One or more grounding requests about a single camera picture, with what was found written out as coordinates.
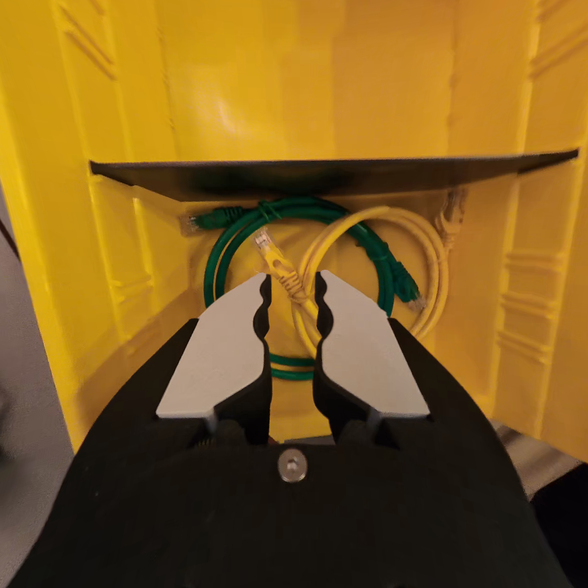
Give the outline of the yellow plastic bin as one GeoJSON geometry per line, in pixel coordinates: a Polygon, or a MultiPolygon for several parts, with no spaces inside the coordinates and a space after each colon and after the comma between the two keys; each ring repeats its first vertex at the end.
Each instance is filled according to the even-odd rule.
{"type": "Polygon", "coordinates": [[[203,310],[216,234],[89,162],[566,151],[474,183],[424,344],[587,461],[587,1],[1,1],[1,182],[76,451],[203,310]]]}

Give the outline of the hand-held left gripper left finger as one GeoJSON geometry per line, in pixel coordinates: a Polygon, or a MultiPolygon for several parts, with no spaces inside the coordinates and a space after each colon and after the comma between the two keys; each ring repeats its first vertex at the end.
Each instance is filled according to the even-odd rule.
{"type": "Polygon", "coordinates": [[[200,420],[213,434],[231,420],[251,445],[268,443],[271,301],[271,278],[257,273],[202,313],[158,404],[158,418],[200,420]]]}

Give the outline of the person's dark clothing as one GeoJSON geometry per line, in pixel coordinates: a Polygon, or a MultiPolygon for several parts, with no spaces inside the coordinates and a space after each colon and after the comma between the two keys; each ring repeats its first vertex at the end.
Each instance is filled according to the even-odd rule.
{"type": "Polygon", "coordinates": [[[587,464],[541,488],[531,504],[571,585],[587,587],[587,464]]]}

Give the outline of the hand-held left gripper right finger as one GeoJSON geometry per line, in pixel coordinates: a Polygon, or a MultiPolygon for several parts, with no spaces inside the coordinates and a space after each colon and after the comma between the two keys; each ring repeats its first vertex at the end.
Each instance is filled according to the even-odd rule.
{"type": "Polygon", "coordinates": [[[350,424],[374,439],[387,420],[426,420],[429,405],[386,312],[328,270],[316,274],[315,301],[313,401],[334,442],[350,424]]]}

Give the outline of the black bin divider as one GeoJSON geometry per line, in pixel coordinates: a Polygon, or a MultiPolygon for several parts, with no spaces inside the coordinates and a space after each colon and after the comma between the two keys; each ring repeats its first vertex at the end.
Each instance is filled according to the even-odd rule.
{"type": "Polygon", "coordinates": [[[444,190],[577,159],[580,150],[384,159],[89,162],[93,175],[179,202],[444,190]]]}

